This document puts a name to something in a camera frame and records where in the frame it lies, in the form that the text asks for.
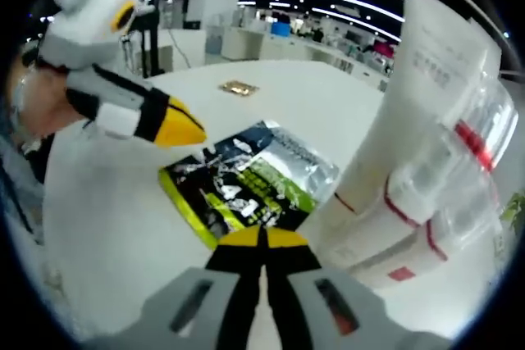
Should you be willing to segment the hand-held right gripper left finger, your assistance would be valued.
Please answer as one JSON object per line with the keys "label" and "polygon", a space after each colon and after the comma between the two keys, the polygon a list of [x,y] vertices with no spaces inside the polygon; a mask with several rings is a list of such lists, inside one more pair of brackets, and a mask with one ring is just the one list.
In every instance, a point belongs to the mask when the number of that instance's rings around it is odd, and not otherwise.
{"label": "hand-held right gripper left finger", "polygon": [[206,266],[190,267],[148,298],[139,319],[90,349],[246,349],[263,263],[259,225],[220,239]]}

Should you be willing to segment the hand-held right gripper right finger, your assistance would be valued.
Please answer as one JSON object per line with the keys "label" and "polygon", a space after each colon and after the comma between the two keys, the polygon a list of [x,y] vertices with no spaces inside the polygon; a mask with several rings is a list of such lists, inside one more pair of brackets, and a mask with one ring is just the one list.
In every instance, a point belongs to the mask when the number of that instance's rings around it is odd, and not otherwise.
{"label": "hand-held right gripper right finger", "polygon": [[262,230],[267,299],[284,349],[448,349],[437,334],[388,316],[383,299],[324,266],[296,232]]}

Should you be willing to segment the person's left hand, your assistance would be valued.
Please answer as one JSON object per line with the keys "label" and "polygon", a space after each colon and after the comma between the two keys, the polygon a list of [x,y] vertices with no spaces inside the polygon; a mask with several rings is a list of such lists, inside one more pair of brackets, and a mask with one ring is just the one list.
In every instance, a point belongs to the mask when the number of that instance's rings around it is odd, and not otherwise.
{"label": "person's left hand", "polygon": [[66,77],[49,68],[13,60],[5,86],[8,119],[22,141],[44,139],[83,120],[66,98]]}

